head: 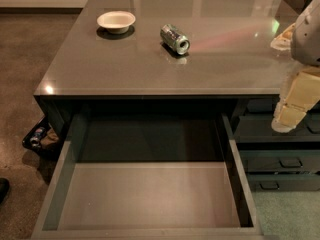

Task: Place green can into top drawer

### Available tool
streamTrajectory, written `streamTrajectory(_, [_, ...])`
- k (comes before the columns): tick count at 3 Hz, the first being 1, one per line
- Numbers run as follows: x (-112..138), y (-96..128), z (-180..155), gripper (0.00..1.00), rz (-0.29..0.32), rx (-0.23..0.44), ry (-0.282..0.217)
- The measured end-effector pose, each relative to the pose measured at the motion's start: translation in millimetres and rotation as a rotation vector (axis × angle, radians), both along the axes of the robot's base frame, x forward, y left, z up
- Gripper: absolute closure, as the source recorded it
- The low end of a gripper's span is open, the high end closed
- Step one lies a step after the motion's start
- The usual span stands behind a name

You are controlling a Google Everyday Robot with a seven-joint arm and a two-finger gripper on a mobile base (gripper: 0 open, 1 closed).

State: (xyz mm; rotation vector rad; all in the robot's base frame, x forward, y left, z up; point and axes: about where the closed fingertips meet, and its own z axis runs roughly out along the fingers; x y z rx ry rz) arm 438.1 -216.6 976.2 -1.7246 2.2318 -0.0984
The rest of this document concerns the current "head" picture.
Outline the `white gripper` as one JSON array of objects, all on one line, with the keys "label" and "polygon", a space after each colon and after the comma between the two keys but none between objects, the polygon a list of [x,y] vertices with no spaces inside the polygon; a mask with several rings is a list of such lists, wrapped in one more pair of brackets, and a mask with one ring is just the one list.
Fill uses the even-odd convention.
[{"label": "white gripper", "polygon": [[[291,24],[275,37],[270,47],[279,51],[291,49],[294,60],[320,66],[320,0],[312,0]],[[320,101],[320,68],[302,67],[284,82],[274,120],[295,128]]]}]

